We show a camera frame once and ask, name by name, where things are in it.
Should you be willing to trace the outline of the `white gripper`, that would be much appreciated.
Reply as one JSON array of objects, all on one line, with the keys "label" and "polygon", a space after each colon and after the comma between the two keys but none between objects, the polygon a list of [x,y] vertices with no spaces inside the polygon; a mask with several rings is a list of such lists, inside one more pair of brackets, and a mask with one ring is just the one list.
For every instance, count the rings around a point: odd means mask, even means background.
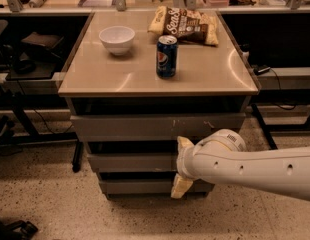
[{"label": "white gripper", "polygon": [[177,156],[177,171],[173,186],[171,189],[171,197],[180,199],[192,187],[195,177],[190,173],[190,161],[194,144],[186,137],[178,136],[178,156]]}]

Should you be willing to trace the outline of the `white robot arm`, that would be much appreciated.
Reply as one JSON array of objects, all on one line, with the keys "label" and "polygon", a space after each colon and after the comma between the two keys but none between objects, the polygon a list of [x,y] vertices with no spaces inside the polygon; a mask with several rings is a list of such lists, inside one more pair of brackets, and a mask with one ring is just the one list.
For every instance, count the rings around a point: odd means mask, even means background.
[{"label": "white robot arm", "polygon": [[243,138],[222,129],[193,143],[178,137],[171,197],[180,199],[196,180],[232,184],[310,201],[310,146],[248,152]]}]

